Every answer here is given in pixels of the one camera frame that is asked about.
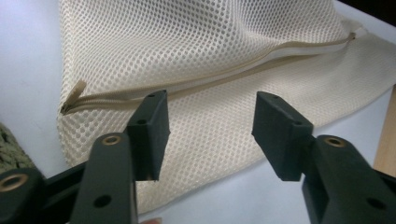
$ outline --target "white mesh fabric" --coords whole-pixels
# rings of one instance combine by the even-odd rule
[[[330,0],[63,0],[61,19],[61,105],[79,79],[88,84],[84,94],[161,85],[233,71],[285,43],[330,45],[349,35]],[[256,91],[281,95],[322,125],[366,105],[395,82],[394,52],[367,35],[339,52],[259,67],[251,76],[171,101],[161,181],[138,184],[139,212],[263,158],[250,135]],[[94,139],[122,131],[133,112],[60,115],[68,163],[87,160]]]

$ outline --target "mesh laundry bag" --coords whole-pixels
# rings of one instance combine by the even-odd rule
[[[330,0],[62,0],[61,28],[58,128],[70,165],[121,132],[146,94],[169,92],[161,180],[138,183],[140,213],[263,159],[250,135],[256,91],[319,126],[396,81],[396,48]]]

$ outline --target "wooden surface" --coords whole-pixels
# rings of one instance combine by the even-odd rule
[[[396,86],[390,97],[387,116],[382,128],[374,168],[396,177]]]

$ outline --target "clamp jaw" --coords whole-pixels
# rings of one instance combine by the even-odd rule
[[[135,181],[158,180],[169,137],[166,91],[148,95],[123,133],[96,139],[87,162],[44,180],[0,175],[0,223],[137,224]]]
[[[347,140],[312,131],[279,96],[257,93],[252,134],[280,179],[305,175],[311,223],[395,223],[396,181],[373,170]]]

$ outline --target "brass insert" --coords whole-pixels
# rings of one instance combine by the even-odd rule
[[[28,179],[26,174],[15,174],[7,176],[0,180],[0,192],[6,192],[13,189],[17,189],[22,186]]]
[[[324,141],[332,147],[345,147],[346,146],[346,142],[344,140],[341,140],[341,139],[335,138],[335,137],[327,137],[324,139]]]
[[[105,139],[103,139],[102,144],[105,146],[116,145],[121,140],[121,137],[116,135],[111,135]]]

